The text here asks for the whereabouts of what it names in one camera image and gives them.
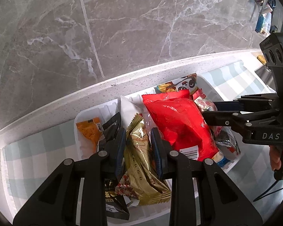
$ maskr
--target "human hand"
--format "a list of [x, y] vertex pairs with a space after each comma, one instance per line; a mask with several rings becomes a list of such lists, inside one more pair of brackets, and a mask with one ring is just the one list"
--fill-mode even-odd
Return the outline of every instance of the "human hand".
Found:
[[281, 154], [275, 146], [269, 146], [269, 158], [272, 170], [279, 170], [281, 168]]

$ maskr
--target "barcode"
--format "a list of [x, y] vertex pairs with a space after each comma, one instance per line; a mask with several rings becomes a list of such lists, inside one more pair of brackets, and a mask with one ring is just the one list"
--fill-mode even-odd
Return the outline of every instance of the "barcode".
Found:
[[198, 159], [198, 146], [193, 146], [186, 149], [180, 149], [180, 153], [183, 153], [187, 158], [197, 160]]
[[97, 128], [99, 129], [99, 131], [103, 132], [102, 125], [100, 123], [96, 123], [96, 125], [97, 125]]

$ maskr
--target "checkered cloth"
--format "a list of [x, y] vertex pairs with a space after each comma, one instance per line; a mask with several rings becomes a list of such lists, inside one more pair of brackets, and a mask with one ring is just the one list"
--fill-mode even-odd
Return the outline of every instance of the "checkered cloth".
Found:
[[[242, 61], [200, 76], [213, 86], [224, 101], [233, 100], [240, 95], [270, 92], [260, 78], [248, 70]], [[78, 160], [73, 126], [72, 120], [2, 149], [3, 183], [13, 216], [65, 158]], [[274, 182], [269, 165], [269, 147], [241, 144], [240, 149], [244, 155], [228, 175], [252, 201]], [[254, 206], [266, 220], [282, 199], [283, 191], [254, 203]], [[140, 226], [167, 224], [168, 215], [165, 215], [142, 223]]]
[[215, 89], [224, 101], [241, 95], [270, 93], [270, 89], [242, 61], [215, 69], [201, 76]]
[[12, 215], [66, 158], [78, 160], [74, 120], [33, 134], [2, 149], [2, 171]]

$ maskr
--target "black cable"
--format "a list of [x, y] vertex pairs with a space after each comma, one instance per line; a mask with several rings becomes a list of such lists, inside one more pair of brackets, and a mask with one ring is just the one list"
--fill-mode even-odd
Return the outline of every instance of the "black cable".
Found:
[[255, 202], [255, 201], [258, 201], [258, 200], [261, 200], [262, 198], [264, 198], [264, 197], [266, 197], [266, 196], [268, 196], [268, 195], [271, 195], [271, 194], [273, 194], [273, 193], [276, 193], [276, 192], [278, 192], [278, 191], [280, 191], [280, 190], [283, 190], [283, 188], [280, 188], [280, 189], [278, 189], [278, 190], [276, 190], [276, 191], [273, 191], [273, 192], [271, 192], [271, 193], [269, 193], [269, 194], [267, 194], [267, 195], [264, 195], [264, 196], [262, 196], [262, 197], [259, 198], [259, 199], [257, 199], [257, 198], [258, 198], [258, 197], [257, 197], [257, 198], [254, 200], [254, 202]]
[[275, 181], [267, 190], [265, 190], [261, 195], [259, 195], [257, 198], [255, 198], [255, 199], [253, 200], [253, 202], [256, 202], [256, 201], [260, 200], [260, 199], [261, 199], [261, 196], [264, 196], [264, 195], [265, 195], [268, 191], [270, 191], [278, 182], [279, 182], [278, 180]]

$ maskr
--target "gray marble tile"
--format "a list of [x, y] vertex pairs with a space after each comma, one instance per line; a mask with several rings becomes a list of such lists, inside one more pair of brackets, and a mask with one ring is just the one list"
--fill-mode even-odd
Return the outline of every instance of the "gray marble tile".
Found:
[[0, 26], [0, 129], [103, 80], [80, 0], [0, 0]]
[[252, 0], [84, 0], [84, 4], [107, 78], [196, 55], [258, 48], [254, 40], [263, 40], [254, 32], [259, 11]]
[[104, 79], [258, 48], [257, 15], [252, 0], [0, 0], [0, 129]]

